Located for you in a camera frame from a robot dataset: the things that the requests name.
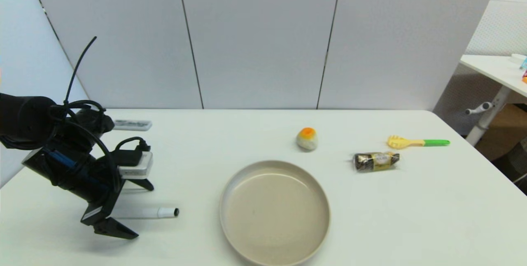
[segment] orange object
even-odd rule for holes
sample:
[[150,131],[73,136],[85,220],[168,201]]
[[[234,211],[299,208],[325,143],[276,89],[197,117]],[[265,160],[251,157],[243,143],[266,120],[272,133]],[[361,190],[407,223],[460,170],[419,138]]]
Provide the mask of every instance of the orange object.
[[305,127],[304,129],[302,129],[302,131],[300,131],[300,136],[306,140],[310,140],[311,138],[313,138],[313,136],[315,136],[315,134],[316,131],[310,127]]

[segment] wall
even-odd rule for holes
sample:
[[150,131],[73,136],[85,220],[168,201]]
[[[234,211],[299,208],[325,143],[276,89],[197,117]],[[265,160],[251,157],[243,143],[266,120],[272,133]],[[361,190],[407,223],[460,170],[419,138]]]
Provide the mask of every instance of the wall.
[[[527,54],[527,0],[491,0],[474,32],[465,54],[509,56]],[[457,65],[434,113],[462,135],[480,118],[467,116],[466,108],[475,108],[484,101],[492,101],[500,85],[464,65]],[[512,93],[509,103],[527,100]]]
[[78,73],[110,108],[202,108],[181,0],[42,0]]
[[431,110],[488,1],[42,3],[70,59],[99,36],[79,77],[108,107]]
[[489,0],[339,0],[319,108],[432,110]]
[[[72,68],[38,0],[0,0],[0,90],[16,96],[47,96],[62,103]],[[75,80],[70,100],[86,99]],[[21,168],[27,152],[2,146],[0,187]]]

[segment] white table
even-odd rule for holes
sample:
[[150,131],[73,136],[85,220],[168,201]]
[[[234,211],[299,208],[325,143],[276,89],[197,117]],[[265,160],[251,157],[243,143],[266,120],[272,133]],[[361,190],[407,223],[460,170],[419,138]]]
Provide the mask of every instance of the white table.
[[[1,190],[0,264],[76,266],[243,265],[220,229],[220,193],[246,165],[289,161],[310,172],[331,206],[331,228],[307,265],[527,265],[527,197],[461,136],[425,111],[109,110],[149,119],[145,133],[112,131],[114,146],[141,135],[154,167],[147,192],[127,183],[117,206],[175,205],[177,219],[122,220],[135,240],[79,223],[86,203],[24,169]],[[295,145],[302,127],[320,145]],[[390,134],[447,139],[401,151],[396,170],[357,174],[356,152],[389,150]],[[102,155],[99,150],[94,155]]]
[[494,107],[481,116],[466,138],[473,146],[478,143],[492,120],[503,108],[511,90],[527,97],[527,84],[522,82],[523,71],[519,69],[519,65],[508,61],[508,58],[508,56],[463,55],[459,61],[461,64],[502,84],[501,89],[492,101]]

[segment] white wall panel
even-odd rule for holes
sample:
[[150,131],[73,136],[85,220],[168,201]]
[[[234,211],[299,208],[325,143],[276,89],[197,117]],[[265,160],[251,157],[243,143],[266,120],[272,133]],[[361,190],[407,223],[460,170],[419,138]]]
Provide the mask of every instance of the white wall panel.
[[205,108],[316,108],[335,0],[184,0]]
[[489,0],[339,0],[319,108],[432,110]]
[[[15,96],[46,96],[62,104],[71,69],[38,0],[0,0],[0,91]],[[86,99],[75,80],[70,100]],[[0,187],[22,169],[27,151],[1,146]]]
[[181,0],[41,0],[79,78],[117,108],[201,108]]

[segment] green handle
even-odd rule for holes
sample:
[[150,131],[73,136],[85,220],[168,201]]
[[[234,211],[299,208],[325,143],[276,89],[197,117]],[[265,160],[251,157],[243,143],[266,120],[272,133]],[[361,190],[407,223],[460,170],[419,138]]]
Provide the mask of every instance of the green handle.
[[448,146],[450,140],[425,140],[426,147]]

